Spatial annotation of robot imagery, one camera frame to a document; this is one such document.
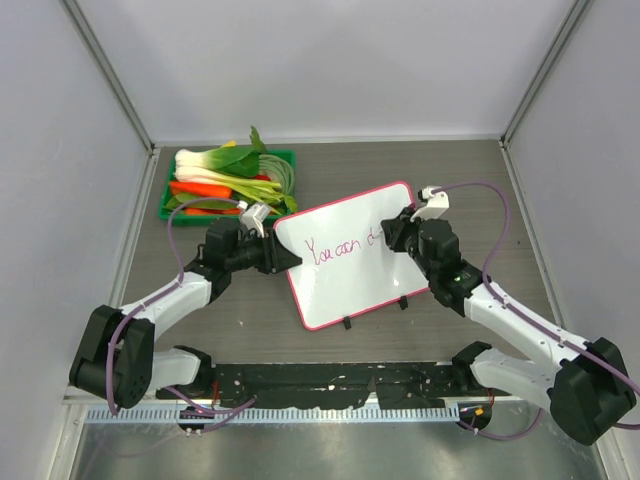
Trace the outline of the pink framed whiteboard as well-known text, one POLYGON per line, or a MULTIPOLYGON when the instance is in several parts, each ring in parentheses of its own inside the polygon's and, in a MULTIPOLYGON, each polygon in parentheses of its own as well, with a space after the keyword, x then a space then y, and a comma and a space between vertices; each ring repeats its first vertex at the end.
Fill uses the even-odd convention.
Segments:
POLYGON ((283 217, 282 245, 301 257, 287 271, 301 321, 315 331, 428 290, 413 260, 376 238, 381 222, 413 203, 399 181, 283 217))

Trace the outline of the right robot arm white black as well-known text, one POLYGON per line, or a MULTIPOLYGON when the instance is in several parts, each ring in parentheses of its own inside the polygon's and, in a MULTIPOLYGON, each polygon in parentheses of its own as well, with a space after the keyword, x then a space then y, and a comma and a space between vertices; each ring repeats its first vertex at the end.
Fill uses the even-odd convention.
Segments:
POLYGON ((510 357, 475 342, 453 359, 451 380, 465 395, 496 389, 551 416, 571 439, 592 445, 637 405, 639 387, 619 348, 588 341, 547 321, 509 296, 486 272, 466 261, 448 221, 415 220, 410 208, 382 221, 387 247, 407 254, 442 306, 498 334, 521 353, 510 357))

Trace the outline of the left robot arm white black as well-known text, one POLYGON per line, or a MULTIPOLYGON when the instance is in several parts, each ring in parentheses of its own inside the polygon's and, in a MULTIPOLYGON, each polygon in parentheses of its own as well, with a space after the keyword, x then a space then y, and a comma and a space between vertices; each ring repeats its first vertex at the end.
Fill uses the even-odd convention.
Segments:
POLYGON ((137 302, 93 310, 71 364, 70 384, 106 400, 113 414, 134 407, 150 391, 205 397, 215 377, 210 355, 186 346, 157 352, 156 341, 217 300, 233 273, 256 269, 277 274, 301 263, 271 228, 214 220, 196 257, 174 280, 137 302))

